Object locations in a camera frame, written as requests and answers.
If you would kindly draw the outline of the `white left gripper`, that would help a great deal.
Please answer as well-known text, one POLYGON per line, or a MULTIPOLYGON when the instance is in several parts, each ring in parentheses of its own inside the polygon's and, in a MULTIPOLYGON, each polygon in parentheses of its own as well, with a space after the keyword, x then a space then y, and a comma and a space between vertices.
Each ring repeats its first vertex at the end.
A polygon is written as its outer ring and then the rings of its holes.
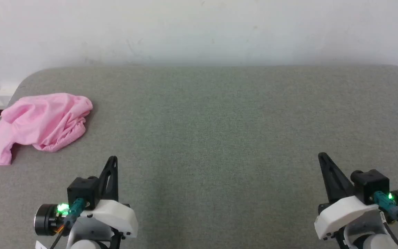
MULTIPOLYGON (((71 228, 62 230, 68 243, 120 243, 136 238, 139 225, 133 209, 119 201, 117 156, 110 156, 98 179, 100 202, 93 211, 83 211, 71 228)), ((67 203, 43 204, 35 215, 38 236, 58 235, 69 214, 67 203)))

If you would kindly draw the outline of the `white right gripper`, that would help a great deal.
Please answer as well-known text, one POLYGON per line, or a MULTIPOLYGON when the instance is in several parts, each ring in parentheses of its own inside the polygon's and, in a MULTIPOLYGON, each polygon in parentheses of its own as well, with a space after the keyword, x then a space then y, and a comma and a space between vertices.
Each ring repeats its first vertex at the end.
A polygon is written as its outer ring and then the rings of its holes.
POLYGON ((374 204, 365 205, 355 197, 354 186, 327 153, 319 153, 319 164, 328 205, 315 220, 320 240, 395 241, 389 225, 398 222, 398 190, 388 195, 374 193, 374 204))

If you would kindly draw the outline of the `pink garment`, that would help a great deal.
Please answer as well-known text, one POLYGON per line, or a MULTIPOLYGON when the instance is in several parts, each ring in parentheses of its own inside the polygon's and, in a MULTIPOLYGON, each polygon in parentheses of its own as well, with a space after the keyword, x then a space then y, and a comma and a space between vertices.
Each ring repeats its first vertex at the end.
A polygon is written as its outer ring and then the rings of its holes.
POLYGON ((20 98, 0 115, 0 166, 11 164, 14 144, 56 152, 73 143, 92 109, 87 97, 68 93, 20 98))

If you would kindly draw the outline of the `grey fabric sofa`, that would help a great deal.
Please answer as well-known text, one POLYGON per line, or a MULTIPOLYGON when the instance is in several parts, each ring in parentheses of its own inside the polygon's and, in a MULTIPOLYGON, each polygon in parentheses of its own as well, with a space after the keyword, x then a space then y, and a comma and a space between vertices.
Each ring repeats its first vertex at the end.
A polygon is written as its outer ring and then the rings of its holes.
POLYGON ((76 177, 119 164, 135 211, 121 249, 338 249, 318 240, 327 201, 318 154, 398 189, 398 66, 66 67, 12 98, 65 92, 93 103, 86 133, 57 153, 14 146, 0 167, 0 249, 34 249, 34 216, 76 177))

